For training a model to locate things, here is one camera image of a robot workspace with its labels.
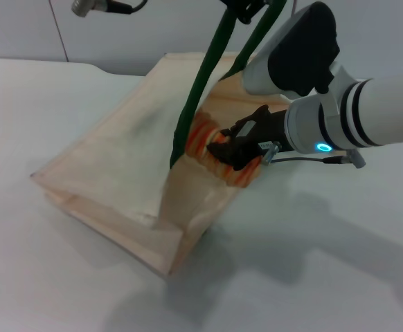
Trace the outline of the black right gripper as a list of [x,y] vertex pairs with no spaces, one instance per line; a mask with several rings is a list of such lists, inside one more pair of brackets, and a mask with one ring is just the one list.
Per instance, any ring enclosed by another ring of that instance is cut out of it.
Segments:
[[260,157],[261,142],[278,142],[280,152],[293,151],[285,133],[286,110],[271,113],[268,106],[261,106],[251,115],[238,120],[231,128],[220,131],[223,136],[236,137],[243,128],[251,129],[246,138],[250,142],[211,142],[207,150],[219,162],[234,170],[245,168],[253,159]]

